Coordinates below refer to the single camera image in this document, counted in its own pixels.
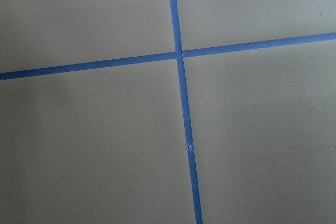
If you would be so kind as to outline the brown paper table cover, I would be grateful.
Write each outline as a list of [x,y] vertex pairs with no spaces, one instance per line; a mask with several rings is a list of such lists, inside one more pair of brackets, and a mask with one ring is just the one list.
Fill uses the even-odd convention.
[[335,0],[1,0],[1,223],[335,223]]

